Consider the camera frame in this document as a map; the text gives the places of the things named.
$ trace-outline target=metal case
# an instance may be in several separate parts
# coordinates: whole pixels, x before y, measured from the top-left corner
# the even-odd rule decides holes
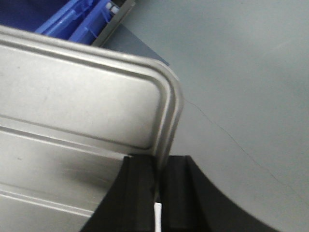
[[[0,26],[0,230],[77,231],[125,154],[161,169],[183,105],[163,63]]]

